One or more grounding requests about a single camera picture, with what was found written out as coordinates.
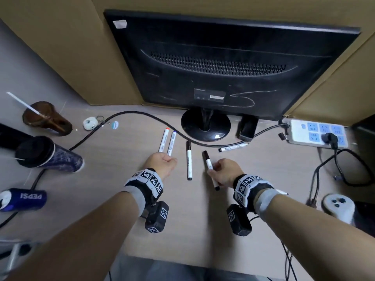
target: cardboard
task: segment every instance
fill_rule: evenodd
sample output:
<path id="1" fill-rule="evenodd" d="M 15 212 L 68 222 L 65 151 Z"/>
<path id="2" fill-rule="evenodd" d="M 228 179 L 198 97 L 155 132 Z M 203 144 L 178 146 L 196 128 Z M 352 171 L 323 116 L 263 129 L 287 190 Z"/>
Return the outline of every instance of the cardboard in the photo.
<path id="1" fill-rule="evenodd" d="M 375 82 L 363 75 L 375 53 L 360 53 L 375 32 L 375 0 L 0 0 L 3 21 L 88 103 L 140 104 L 104 9 L 360 27 L 358 39 L 287 114 L 350 125 L 375 113 L 363 90 Z M 346 68 L 349 64 L 357 66 Z M 348 75 L 358 79 L 342 84 Z M 348 109 L 345 102 L 353 97 L 357 105 Z M 321 109 L 321 102 L 330 108 Z"/>

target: hand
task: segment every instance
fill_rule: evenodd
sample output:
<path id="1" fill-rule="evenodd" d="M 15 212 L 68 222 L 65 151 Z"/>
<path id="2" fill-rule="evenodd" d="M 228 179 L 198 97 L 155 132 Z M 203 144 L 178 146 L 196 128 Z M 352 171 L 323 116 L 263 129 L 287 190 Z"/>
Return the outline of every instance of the hand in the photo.
<path id="1" fill-rule="evenodd" d="M 177 165 L 177 159 L 168 156 L 166 153 L 154 153 L 144 163 L 144 168 L 152 168 L 162 180 L 171 174 Z"/>
<path id="2" fill-rule="evenodd" d="M 230 159 L 220 159 L 212 166 L 214 170 L 208 170 L 208 175 L 218 183 L 228 187 L 233 187 L 234 180 L 239 175 L 244 174 L 240 166 Z"/>

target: person's right arm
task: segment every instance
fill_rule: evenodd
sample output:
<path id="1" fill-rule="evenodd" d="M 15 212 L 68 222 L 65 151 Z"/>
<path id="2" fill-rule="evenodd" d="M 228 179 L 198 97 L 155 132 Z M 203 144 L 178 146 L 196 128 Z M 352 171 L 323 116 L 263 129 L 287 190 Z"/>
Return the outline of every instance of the person's right arm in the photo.
<path id="1" fill-rule="evenodd" d="M 229 159 L 209 175 L 233 187 L 243 174 Z M 254 207 L 262 192 L 254 199 Z M 285 195 L 275 195 L 261 218 L 315 280 L 375 280 L 375 239 L 365 232 Z"/>

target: white power strip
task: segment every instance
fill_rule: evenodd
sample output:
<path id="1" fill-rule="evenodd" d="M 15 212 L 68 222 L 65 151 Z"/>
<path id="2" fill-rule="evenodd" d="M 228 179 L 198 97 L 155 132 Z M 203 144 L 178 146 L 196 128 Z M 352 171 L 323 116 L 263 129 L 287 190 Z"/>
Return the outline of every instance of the white power strip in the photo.
<path id="1" fill-rule="evenodd" d="M 348 147 L 344 126 L 298 119 L 290 121 L 287 140 L 292 144 L 331 148 L 322 140 L 322 135 L 329 132 L 335 134 L 339 139 L 339 149 Z"/>

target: person's left arm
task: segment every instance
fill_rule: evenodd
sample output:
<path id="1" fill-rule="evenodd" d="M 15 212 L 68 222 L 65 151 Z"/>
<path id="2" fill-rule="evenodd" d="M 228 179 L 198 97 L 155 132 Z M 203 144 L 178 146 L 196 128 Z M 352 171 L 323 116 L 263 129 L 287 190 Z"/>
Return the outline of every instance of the person's left arm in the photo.
<path id="1" fill-rule="evenodd" d="M 155 153 L 144 167 L 163 180 L 176 164 L 175 158 Z M 104 280 L 151 194 L 142 187 L 141 191 L 134 186 L 124 189 L 42 245 L 7 280 Z"/>

